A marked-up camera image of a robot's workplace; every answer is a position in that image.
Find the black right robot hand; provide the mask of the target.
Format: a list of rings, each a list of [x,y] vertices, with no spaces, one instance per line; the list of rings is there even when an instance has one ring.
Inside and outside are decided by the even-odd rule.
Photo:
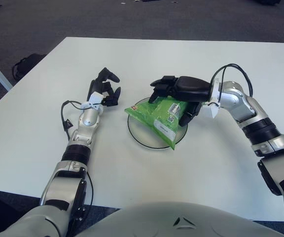
[[[154,103],[158,97],[166,98],[168,96],[178,101],[186,102],[186,108],[179,119],[179,125],[184,127],[199,111],[204,102],[208,102],[211,93],[209,82],[202,79],[188,76],[163,76],[150,84],[153,87],[153,93],[149,98],[149,103]]]

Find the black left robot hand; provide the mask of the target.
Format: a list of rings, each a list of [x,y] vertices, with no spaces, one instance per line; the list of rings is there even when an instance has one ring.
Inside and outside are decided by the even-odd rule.
[[[113,81],[115,83],[119,83],[120,79],[114,73],[112,73],[109,69],[103,68],[96,79],[91,81],[90,88],[87,95],[87,101],[89,101],[90,96],[97,92],[99,94],[107,93],[107,97],[105,97],[101,104],[103,106],[111,107],[118,105],[118,99],[121,93],[121,87],[118,87],[115,91],[112,89],[109,81]]]

